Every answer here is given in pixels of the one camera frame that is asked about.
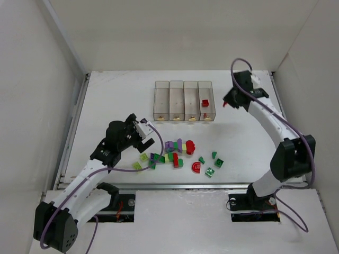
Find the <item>red square lego brick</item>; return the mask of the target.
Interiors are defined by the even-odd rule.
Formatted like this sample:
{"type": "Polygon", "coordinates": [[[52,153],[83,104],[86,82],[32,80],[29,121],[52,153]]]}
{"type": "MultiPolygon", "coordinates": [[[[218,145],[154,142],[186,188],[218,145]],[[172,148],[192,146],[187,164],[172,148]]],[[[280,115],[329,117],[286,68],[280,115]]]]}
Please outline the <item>red square lego brick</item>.
{"type": "Polygon", "coordinates": [[[208,107],[209,106],[209,100],[203,99],[201,105],[202,105],[202,107],[208,107]]]}

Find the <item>green square lego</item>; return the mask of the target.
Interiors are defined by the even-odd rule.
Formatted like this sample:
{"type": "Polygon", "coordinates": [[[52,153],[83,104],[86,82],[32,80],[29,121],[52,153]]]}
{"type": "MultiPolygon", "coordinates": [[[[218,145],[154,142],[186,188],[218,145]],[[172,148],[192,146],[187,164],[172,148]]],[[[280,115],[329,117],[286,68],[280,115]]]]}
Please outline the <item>green square lego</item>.
{"type": "Polygon", "coordinates": [[[215,165],[217,168],[221,168],[222,165],[223,165],[223,163],[224,163],[223,160],[221,160],[220,158],[217,158],[217,159],[215,160],[214,165],[215,165]]]}
{"type": "Polygon", "coordinates": [[[204,174],[205,174],[208,178],[211,178],[211,177],[214,175],[214,173],[215,173],[215,170],[209,167],[209,168],[205,171],[204,174]]]}

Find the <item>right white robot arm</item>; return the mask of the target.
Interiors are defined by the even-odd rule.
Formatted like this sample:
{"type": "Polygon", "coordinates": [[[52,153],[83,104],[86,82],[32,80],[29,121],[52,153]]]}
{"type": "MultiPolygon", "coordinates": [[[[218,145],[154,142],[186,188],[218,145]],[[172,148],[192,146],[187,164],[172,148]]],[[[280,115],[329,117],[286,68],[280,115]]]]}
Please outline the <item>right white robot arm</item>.
{"type": "Polygon", "coordinates": [[[233,87],[224,96],[224,104],[244,108],[254,117],[273,141],[276,151],[268,171],[249,184],[245,194],[230,194],[231,211],[268,210],[269,199],[287,181],[314,171],[316,141],[312,135],[297,133],[275,108],[268,93],[254,86],[254,75],[249,71],[232,74],[233,87]]]}

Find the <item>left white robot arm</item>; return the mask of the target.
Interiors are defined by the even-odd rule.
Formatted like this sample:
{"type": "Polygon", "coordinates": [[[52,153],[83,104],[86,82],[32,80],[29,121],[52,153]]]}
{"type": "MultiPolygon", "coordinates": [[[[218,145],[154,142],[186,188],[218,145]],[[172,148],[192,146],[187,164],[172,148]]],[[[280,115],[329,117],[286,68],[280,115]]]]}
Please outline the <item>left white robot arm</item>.
{"type": "Polygon", "coordinates": [[[52,201],[41,202],[35,209],[33,238],[41,249],[53,248],[66,253],[75,243],[80,228],[96,219],[100,210],[116,206],[119,189],[103,182],[122,152],[133,147],[143,153],[154,144],[149,135],[156,132],[146,119],[130,114],[125,121],[109,123],[105,137],[90,155],[75,179],[52,201]]]}

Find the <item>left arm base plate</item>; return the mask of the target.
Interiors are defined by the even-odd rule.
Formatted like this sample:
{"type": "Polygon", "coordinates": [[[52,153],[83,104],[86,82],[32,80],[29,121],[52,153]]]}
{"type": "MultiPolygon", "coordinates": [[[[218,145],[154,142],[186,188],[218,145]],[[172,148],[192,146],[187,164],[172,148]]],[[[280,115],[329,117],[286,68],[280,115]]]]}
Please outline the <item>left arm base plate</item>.
{"type": "Polygon", "coordinates": [[[96,216],[99,223],[132,223],[135,220],[136,195],[123,193],[114,204],[100,210],[96,216]]]}

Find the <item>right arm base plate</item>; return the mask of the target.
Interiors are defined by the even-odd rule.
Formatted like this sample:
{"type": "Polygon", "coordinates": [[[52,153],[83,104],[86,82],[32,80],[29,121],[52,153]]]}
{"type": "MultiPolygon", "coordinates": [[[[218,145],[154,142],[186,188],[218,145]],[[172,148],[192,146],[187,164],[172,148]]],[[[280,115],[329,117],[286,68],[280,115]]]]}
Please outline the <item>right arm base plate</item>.
{"type": "Polygon", "coordinates": [[[247,194],[229,194],[226,208],[232,222],[280,222],[275,198],[271,195],[251,200],[247,194]]]}

